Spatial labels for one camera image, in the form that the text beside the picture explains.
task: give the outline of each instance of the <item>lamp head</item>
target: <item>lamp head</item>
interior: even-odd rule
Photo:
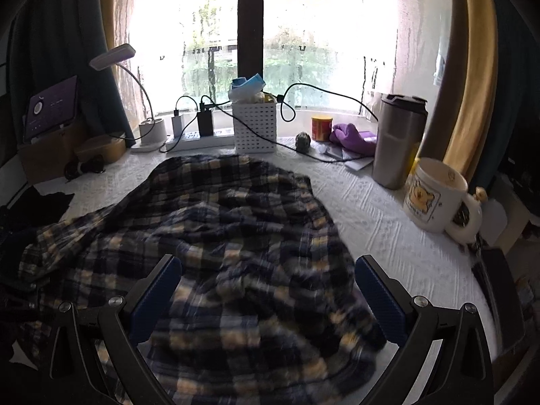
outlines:
[[[128,43],[110,49],[108,52],[96,56],[90,61],[90,67],[94,70],[104,70],[119,62],[127,61],[135,56],[135,49]]]

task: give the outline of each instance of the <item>textured white bedspread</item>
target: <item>textured white bedspread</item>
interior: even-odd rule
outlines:
[[[280,139],[294,145],[293,138]],[[143,182],[165,155],[124,155],[103,174],[86,174],[69,183],[64,179],[37,186],[42,193],[75,193],[64,219],[84,215],[103,206],[117,203]],[[226,154],[233,150],[204,150]],[[277,166],[311,178],[313,192],[330,212],[339,227],[341,238],[353,257],[371,254],[384,271],[401,282],[411,295],[424,295],[433,305],[460,308],[465,302],[479,309],[491,359],[497,355],[495,326],[480,286],[470,269],[470,259],[444,234],[434,235],[417,228],[401,209],[403,192],[391,192],[371,179],[371,167],[353,172],[338,164],[321,163],[285,148],[273,154],[255,154]],[[415,402],[423,390],[436,359],[439,344],[430,354],[406,403]],[[377,372],[371,382],[345,398],[340,405],[358,405],[392,359],[397,346],[388,343],[377,357]]]

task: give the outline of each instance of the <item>windowsill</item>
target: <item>windowsill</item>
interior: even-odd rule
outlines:
[[[356,126],[358,131],[371,131],[374,134],[377,133],[377,123],[371,122],[367,118],[359,116],[357,114],[350,113],[337,113],[330,111],[321,111],[321,110],[312,110],[312,109],[296,109],[296,118],[292,122],[286,122],[281,118],[279,113],[279,106],[277,107],[277,136],[278,137],[294,137],[300,132],[307,132],[311,135],[311,117],[315,114],[323,114],[331,116],[333,125],[338,123],[352,123]],[[184,112],[181,115],[185,115],[187,121],[192,120],[195,117],[195,112]],[[285,118],[289,119],[292,117],[292,111],[287,110],[286,107],[283,108],[283,115]],[[173,116],[172,111],[161,112],[156,114],[156,117],[165,119],[165,127],[167,129],[167,134],[172,135],[172,124],[171,118]],[[220,110],[215,109],[213,112],[214,117],[214,129],[221,128],[232,128],[233,127],[233,118],[223,114]],[[193,132],[198,130],[198,125],[196,120],[190,124],[186,132]]]

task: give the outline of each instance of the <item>white mug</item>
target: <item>white mug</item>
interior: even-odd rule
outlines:
[[[473,243],[482,224],[482,207],[468,189],[466,179],[457,170],[442,161],[420,158],[411,173],[403,210],[428,232],[446,230],[462,245]],[[453,223],[461,203],[469,209],[469,223],[465,227]]]

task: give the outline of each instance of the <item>desk lamp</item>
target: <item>desk lamp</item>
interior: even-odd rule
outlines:
[[[96,71],[101,71],[107,67],[116,65],[124,71],[126,71],[135,82],[141,87],[142,92],[145,94],[148,104],[150,105],[150,118],[145,118],[139,124],[140,142],[137,142],[131,147],[132,152],[151,152],[163,145],[167,140],[167,131],[165,130],[165,121],[162,118],[157,120],[154,118],[154,111],[150,98],[142,86],[142,83],[127,67],[121,64],[123,61],[127,61],[135,56],[135,49],[129,44],[122,44],[115,47],[108,52],[102,53],[96,56],[90,61],[90,67]]]

